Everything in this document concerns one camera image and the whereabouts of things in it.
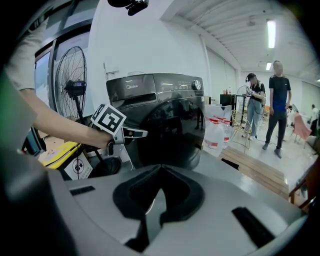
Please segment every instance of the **woman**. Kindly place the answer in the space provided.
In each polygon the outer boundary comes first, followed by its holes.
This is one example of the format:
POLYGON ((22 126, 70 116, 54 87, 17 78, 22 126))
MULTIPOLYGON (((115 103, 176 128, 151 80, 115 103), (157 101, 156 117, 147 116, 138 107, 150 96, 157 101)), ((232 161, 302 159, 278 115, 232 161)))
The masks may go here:
POLYGON ((248 131, 250 124, 252 124, 252 132, 249 135, 249 140, 252 141, 257 134, 258 124, 264 112, 263 105, 266 90, 265 85, 257 79, 254 73, 248 74, 245 81, 250 82, 250 89, 253 91, 248 101, 247 123, 245 127, 245 130, 248 131))

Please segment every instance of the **pink chair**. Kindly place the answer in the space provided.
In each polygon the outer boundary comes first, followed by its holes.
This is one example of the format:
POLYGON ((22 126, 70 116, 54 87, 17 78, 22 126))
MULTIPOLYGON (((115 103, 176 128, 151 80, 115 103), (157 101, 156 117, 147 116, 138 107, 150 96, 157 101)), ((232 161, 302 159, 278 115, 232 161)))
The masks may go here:
POLYGON ((294 129, 292 134, 296 134, 294 143, 296 143, 296 139, 298 135, 300 136, 300 138, 305 140, 304 142, 304 149, 305 149, 307 138, 311 134, 311 130, 308 127, 306 127, 305 122, 303 121, 299 113, 297 113, 296 116, 294 117, 294 129))

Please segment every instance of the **black washing machine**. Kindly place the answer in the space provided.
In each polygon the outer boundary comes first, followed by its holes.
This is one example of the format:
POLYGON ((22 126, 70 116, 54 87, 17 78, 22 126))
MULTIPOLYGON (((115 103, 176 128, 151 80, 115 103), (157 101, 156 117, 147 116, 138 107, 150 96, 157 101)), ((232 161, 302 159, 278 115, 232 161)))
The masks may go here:
POLYGON ((125 124, 148 131, 126 145, 135 168, 167 164, 193 169, 205 136, 204 88, 200 77, 139 74, 106 83, 110 103, 125 124))

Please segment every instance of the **ceiling light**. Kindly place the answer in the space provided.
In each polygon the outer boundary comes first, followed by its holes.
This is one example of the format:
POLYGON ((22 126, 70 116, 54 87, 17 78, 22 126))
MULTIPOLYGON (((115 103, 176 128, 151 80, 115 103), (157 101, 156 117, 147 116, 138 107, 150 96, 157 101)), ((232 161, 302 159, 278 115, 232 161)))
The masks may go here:
POLYGON ((267 62, 265 70, 270 70, 270 68, 271 68, 271 62, 267 62))
POLYGON ((276 22, 274 20, 268 20, 267 22, 268 26, 268 46, 269 48, 275 48, 276 44, 276 22))

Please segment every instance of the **washing machine door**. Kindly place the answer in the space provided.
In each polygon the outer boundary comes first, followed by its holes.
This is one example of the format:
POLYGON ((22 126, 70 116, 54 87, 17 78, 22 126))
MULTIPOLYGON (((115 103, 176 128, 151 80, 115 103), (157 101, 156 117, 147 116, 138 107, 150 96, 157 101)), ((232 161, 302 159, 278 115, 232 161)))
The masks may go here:
POLYGON ((200 159, 205 136, 203 106, 196 100, 174 99, 159 105, 141 124, 148 131, 137 140, 143 166, 167 164, 192 170, 200 159))

